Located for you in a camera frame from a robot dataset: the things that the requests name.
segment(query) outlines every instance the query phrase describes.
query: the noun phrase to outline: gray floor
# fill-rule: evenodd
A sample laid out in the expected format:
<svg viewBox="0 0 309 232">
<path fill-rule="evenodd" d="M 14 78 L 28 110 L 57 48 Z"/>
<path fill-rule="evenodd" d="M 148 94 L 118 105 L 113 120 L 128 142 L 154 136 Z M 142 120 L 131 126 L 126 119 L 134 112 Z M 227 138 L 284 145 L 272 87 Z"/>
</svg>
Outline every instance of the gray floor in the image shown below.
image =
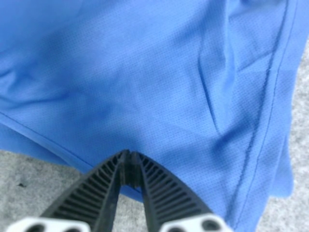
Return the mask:
<svg viewBox="0 0 309 232">
<path fill-rule="evenodd" d="M 294 193 L 269 200 L 258 232 L 309 231 L 309 42 L 298 71 L 290 150 Z M 38 216 L 79 176 L 72 168 L 0 152 L 0 232 L 13 221 Z M 147 231 L 142 204 L 121 196 L 113 231 Z"/>
</svg>

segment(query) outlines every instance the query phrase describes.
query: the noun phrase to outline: blue shirt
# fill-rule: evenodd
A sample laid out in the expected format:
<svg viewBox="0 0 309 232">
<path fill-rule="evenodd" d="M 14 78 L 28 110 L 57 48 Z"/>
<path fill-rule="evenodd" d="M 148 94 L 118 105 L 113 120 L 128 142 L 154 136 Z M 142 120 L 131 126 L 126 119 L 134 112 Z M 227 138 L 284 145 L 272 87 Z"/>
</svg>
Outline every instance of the blue shirt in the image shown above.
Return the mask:
<svg viewBox="0 0 309 232">
<path fill-rule="evenodd" d="M 288 196 L 307 0 L 0 2 L 0 148 L 82 172 L 122 149 L 237 232 Z M 141 200 L 138 189 L 122 192 Z"/>
</svg>

